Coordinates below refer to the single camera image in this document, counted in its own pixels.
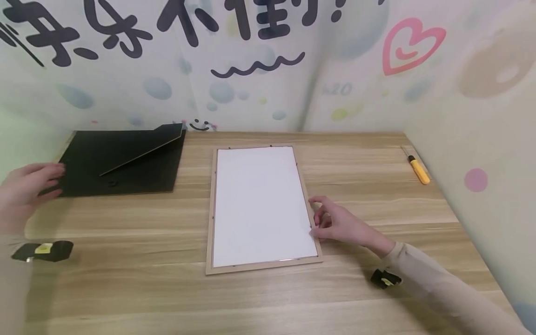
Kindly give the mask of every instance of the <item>wooden desk surface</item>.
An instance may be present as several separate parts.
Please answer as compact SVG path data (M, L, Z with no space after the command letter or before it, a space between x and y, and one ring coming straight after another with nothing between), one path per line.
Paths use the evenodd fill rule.
M206 277L212 150L294 143L310 195L327 195L411 243L513 314L434 181L421 185L403 134L188 133L175 191L59 199L30 239L75 243L70 260L35 262L29 334L450 334L399 288L369 278L378 259L322 243L324 263Z

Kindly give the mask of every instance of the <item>pink circle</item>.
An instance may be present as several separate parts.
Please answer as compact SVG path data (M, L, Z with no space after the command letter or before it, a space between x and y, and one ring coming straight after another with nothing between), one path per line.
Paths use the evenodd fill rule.
M488 187L488 174L479 168L465 174L465 187L471 192L482 192Z

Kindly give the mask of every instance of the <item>heart drawing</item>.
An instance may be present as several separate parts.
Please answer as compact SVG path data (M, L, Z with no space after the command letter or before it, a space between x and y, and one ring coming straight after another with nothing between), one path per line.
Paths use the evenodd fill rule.
M411 28L411 38L409 46L412 47L419 42L423 41L424 39L433 37L435 38L435 44L434 46L422 57L409 62L407 64L397 66L397 67L391 67L391 48L394 37L404 28ZM422 30L422 21L418 18L407 18L399 23L397 23L391 31L389 31L389 34L387 34L387 37L385 38L385 43L383 45L383 72L386 76L396 75L397 73L401 73L407 70L410 70L414 67L417 67L424 63L430 56L439 48L441 43L445 40L446 37L446 30L439 27L430 28L428 30L423 31ZM395 51L395 56L397 59L401 61L407 61L415 56L417 56L418 52L413 51L411 53L404 53L402 48L397 48Z

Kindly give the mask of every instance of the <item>beige sleeve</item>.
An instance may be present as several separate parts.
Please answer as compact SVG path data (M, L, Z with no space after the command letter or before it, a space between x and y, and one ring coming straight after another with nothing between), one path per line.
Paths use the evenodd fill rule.
M463 334L526 334L523 326L411 245L397 242L383 259L401 286Z
M6 335L22 334L24 329L32 263L11 255L26 242L23 237L0 235L0 325Z

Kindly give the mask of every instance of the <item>screwdriver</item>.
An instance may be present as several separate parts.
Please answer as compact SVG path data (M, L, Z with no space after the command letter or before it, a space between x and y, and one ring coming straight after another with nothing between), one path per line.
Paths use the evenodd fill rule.
M421 183L423 183L424 185L428 185L430 183L430 178L428 177L422 166L419 164L417 159L415 159L413 155L408 154L408 152L406 151L406 149L404 149L403 146L400 146L400 148L402 148L402 150L406 154L407 160L410 162L411 166L413 167L413 171L415 171L415 174L417 175Z

